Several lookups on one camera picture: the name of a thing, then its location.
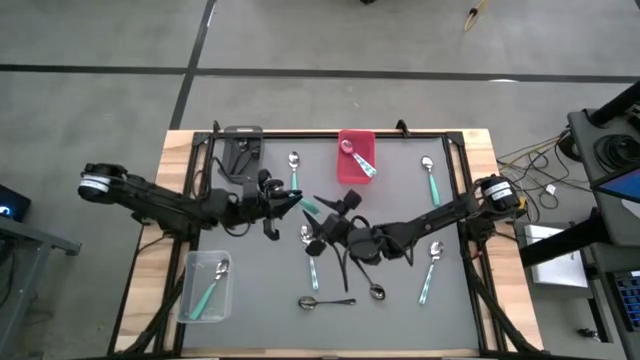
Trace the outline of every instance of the spoon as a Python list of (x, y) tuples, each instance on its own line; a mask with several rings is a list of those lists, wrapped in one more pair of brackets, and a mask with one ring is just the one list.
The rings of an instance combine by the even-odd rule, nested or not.
[(369, 164), (362, 156), (355, 152), (351, 141), (342, 140), (340, 142), (340, 150), (342, 150), (342, 152), (347, 155), (353, 156), (353, 158), (356, 159), (358, 165), (360, 165), (360, 168), (362, 168), (362, 171), (364, 171), (364, 173), (367, 174), (368, 177), (372, 178), (376, 175), (376, 169), (374, 169), (373, 166), (371, 166), (371, 164)]
[(436, 187), (436, 179), (433, 177), (431, 173), (431, 169), (433, 168), (433, 160), (431, 160), (428, 156), (422, 157), (422, 166), (427, 169), (429, 173), (429, 185), (431, 186), (431, 200), (433, 201), (433, 205), (435, 207), (440, 206), (440, 195), (438, 194), (438, 188)]
[(444, 245), (441, 241), (434, 241), (431, 243), (429, 247), (429, 256), (431, 256), (431, 265), (429, 266), (429, 272), (427, 273), (427, 279), (424, 281), (424, 286), (422, 287), (422, 293), (420, 294), (420, 299), (418, 299), (418, 303), (420, 305), (424, 305), (427, 301), (427, 293), (429, 292), (429, 283), (431, 283), (431, 275), (433, 274), (433, 269), (436, 265), (436, 261), (440, 260), (440, 255), (444, 250)]
[(336, 301), (317, 301), (311, 296), (303, 296), (298, 300), (298, 306), (304, 310), (313, 310), (319, 304), (339, 304), (339, 305), (355, 305), (356, 299), (336, 300)]
[[(311, 231), (311, 227), (302, 225), (300, 228), (300, 241), (302, 241), (305, 247), (309, 246), (313, 241), (313, 231)], [(311, 269), (311, 286), (314, 291), (318, 291), (318, 273), (316, 272), (316, 263), (313, 260), (313, 256), (309, 256), (309, 268)]]
[(189, 316), (191, 320), (198, 320), (200, 318), (200, 315), (202, 314), (204, 307), (209, 302), (209, 298), (213, 293), (213, 288), (216, 286), (216, 283), (223, 276), (227, 275), (228, 272), (229, 272), (229, 259), (222, 259), (222, 261), (218, 263), (218, 266), (216, 266), (215, 279), (213, 280), (211, 285), (209, 285), (209, 287), (207, 288), (207, 291), (204, 292), (204, 295), (202, 295), (202, 297), (200, 298), (200, 301), (198, 301), (198, 304), (191, 312), (191, 315)]
[(367, 278), (367, 281), (369, 281), (369, 295), (371, 295), (371, 297), (376, 300), (384, 300), (384, 298), (387, 297), (387, 294), (385, 293), (382, 285), (374, 284), (373, 281), (371, 281), (371, 278), (369, 277), (369, 275), (362, 268), (362, 264), (360, 264), (360, 261), (355, 260), (355, 263), (360, 269), (360, 271), (362, 271), (364, 276)]
[[(292, 151), (288, 159), (289, 167), (291, 168), (291, 190), (298, 190), (298, 175), (296, 170), (298, 166), (300, 166), (300, 156), (296, 151)], [(302, 199), (299, 204), (312, 215), (317, 215), (320, 212), (320, 209), (309, 200)]]

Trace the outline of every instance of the clear plastic container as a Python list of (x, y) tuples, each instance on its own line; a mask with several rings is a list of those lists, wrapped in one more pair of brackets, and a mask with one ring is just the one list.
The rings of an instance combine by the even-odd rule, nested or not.
[[(206, 305), (199, 316), (194, 312), (216, 278), (216, 268), (224, 260), (229, 260), (226, 275), (213, 287)], [(185, 256), (185, 277), (180, 308), (176, 320), (183, 324), (215, 323), (231, 315), (233, 293), (233, 261), (226, 251), (190, 251)]]

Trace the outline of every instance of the red plastic box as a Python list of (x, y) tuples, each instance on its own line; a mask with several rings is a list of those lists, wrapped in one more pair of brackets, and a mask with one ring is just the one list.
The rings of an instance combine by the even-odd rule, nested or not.
[(362, 171), (352, 155), (340, 149), (342, 140), (353, 144), (354, 152), (360, 154), (371, 166), (376, 167), (376, 134), (371, 131), (342, 130), (338, 133), (338, 182), (341, 184), (368, 184), (373, 180)]

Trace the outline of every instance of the concrete floor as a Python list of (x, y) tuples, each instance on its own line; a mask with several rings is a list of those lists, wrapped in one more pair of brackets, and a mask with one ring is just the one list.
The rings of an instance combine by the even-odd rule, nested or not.
[[(0, 0), (0, 64), (187, 65), (205, 0)], [(473, 0), (219, 0), (200, 67), (640, 75), (640, 11), (632, 0), (489, 1), (471, 32)], [(0, 73), (0, 183), (33, 199), (28, 222), (82, 242), (56, 254), (20, 349), (47, 359), (103, 355), (140, 231), (120, 207), (76, 195), (86, 162), (153, 179), (181, 76)], [(489, 128), (496, 154), (555, 136), (569, 111), (598, 107), (627, 84), (491, 83), (196, 77), (183, 129)], [(573, 178), (584, 179), (579, 164)], [(561, 174), (552, 159), (551, 172)], [(588, 193), (558, 189), (543, 221), (581, 220)], [(545, 348), (623, 358), (592, 326), (585, 300), (536, 293)]]

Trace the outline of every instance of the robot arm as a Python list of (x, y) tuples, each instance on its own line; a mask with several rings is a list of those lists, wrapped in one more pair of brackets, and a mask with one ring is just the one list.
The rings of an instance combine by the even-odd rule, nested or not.
[(243, 183), (242, 197), (224, 189), (211, 189), (208, 196), (192, 199), (132, 175), (120, 165), (87, 164), (78, 187), (83, 199), (100, 204), (119, 204), (133, 210), (132, 217), (142, 224), (154, 220), (161, 229), (177, 236), (190, 225), (226, 229), (264, 219), (264, 233), (278, 240), (273, 220), (281, 219), (302, 199), (299, 190), (284, 190), (281, 180), (261, 170), (258, 180)]
[[(481, 190), (480, 198), (475, 197), (477, 190)], [(307, 253), (318, 256), (325, 244), (339, 243), (349, 251), (351, 258), (369, 265), (379, 264), (382, 256), (387, 259), (403, 257), (419, 239), (462, 220), (482, 220), (488, 225), (488, 230), (479, 235), (488, 238), (492, 229), (495, 231), (493, 222), (512, 217), (520, 204), (510, 181), (495, 175), (476, 181), (470, 192), (408, 222), (371, 226), (357, 215), (347, 220), (347, 212), (355, 209), (361, 201), (354, 191), (349, 191), (344, 200), (338, 202), (316, 199), (336, 210), (337, 214), (329, 215), (320, 224), (305, 213), (316, 239), (307, 247)], [(357, 227), (355, 222), (358, 220), (365, 226)]]

